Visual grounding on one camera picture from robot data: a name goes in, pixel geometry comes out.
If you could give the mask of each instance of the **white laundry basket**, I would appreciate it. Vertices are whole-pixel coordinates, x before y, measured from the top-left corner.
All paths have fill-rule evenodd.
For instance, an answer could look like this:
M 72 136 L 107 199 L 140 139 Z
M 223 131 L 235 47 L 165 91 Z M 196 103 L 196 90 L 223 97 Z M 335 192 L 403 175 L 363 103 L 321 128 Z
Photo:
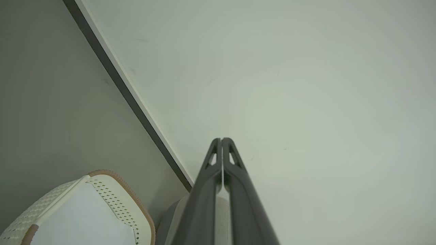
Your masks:
M 109 170 L 51 190 L 0 235 L 0 245 L 154 245 L 153 220 L 127 183 Z

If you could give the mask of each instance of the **cutout hole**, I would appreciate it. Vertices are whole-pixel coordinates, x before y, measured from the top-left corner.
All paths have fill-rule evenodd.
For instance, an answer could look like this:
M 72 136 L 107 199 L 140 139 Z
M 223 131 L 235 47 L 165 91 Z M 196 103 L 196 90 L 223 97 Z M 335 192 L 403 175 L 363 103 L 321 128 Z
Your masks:
M 228 153 L 228 158 L 230 160 L 230 163 L 234 165 L 235 164 L 235 159 L 233 158 L 233 154 L 231 152 Z
M 209 159 L 209 164 L 210 165 L 215 165 L 215 163 L 217 163 L 217 154 L 214 153 L 211 158 Z

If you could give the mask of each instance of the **white fabric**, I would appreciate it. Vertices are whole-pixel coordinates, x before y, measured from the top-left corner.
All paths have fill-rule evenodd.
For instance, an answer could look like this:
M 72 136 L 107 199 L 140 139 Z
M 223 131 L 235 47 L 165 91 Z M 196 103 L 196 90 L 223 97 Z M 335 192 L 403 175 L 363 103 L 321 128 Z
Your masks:
M 88 183 L 36 232 L 32 245 L 135 245 L 133 229 L 117 219 Z
M 215 245 L 232 244 L 231 218 L 228 200 L 216 197 L 215 203 Z

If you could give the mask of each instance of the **dark gray edge strip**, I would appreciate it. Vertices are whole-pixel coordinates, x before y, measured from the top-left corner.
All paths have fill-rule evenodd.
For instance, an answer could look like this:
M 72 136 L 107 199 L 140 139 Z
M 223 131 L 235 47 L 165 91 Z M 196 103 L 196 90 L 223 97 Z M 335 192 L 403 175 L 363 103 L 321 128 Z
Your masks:
M 63 0 L 63 1 L 67 6 L 68 11 L 70 11 L 71 15 L 73 16 L 74 20 L 79 26 L 79 29 L 82 31 L 83 35 L 85 36 L 86 40 L 88 40 L 89 45 L 91 45 L 91 48 L 94 50 L 94 53 L 97 55 L 100 62 L 103 64 L 103 67 L 106 69 L 107 73 L 112 78 L 113 82 L 115 83 L 121 94 L 123 95 L 124 99 L 132 108 L 133 112 L 141 122 L 142 126 L 144 126 L 145 130 L 150 135 L 151 139 L 154 141 L 154 143 L 156 144 L 157 148 L 160 150 L 162 155 L 165 157 L 168 164 L 173 169 L 174 173 L 177 175 L 179 180 L 185 186 L 186 190 L 191 191 L 192 188 L 191 184 L 186 179 L 182 170 L 180 170 L 176 161 L 171 156 L 168 149 L 165 147 L 164 143 L 162 142 L 162 140 L 154 130 L 153 126 L 151 126 L 150 122 L 148 121 L 147 117 L 144 115 L 144 112 L 136 102 L 133 95 L 130 93 L 127 86 L 124 84 L 123 79 L 121 79 L 121 76 L 119 75 L 114 65 L 110 61 L 109 57 L 107 56 L 106 52 L 104 51 L 103 47 L 101 46 L 94 32 L 91 30 L 88 22 L 86 21 L 85 17 L 83 16 L 82 12 L 77 6 L 75 0 Z

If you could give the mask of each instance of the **scuff mark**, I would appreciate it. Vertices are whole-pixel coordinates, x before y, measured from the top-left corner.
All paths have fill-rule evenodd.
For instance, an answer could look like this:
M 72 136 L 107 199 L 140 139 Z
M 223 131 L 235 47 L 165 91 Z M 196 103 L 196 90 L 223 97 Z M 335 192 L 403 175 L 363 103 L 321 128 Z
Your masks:
M 148 43 L 147 39 L 143 39 L 143 38 L 136 38 L 136 40 L 143 42 L 143 43 Z
M 213 81 L 215 81 L 215 78 L 212 78 L 211 80 L 209 80 L 209 82 L 208 82 L 208 87 L 209 87 L 209 85 L 210 85 Z
M 103 78 L 103 81 L 105 81 L 105 83 L 106 83 L 107 85 L 111 85 L 111 83 L 110 83 L 106 78 Z
M 136 76 L 136 71 L 135 71 L 135 69 L 133 69 L 133 68 L 131 68 L 130 66 L 129 66 L 129 70 Z

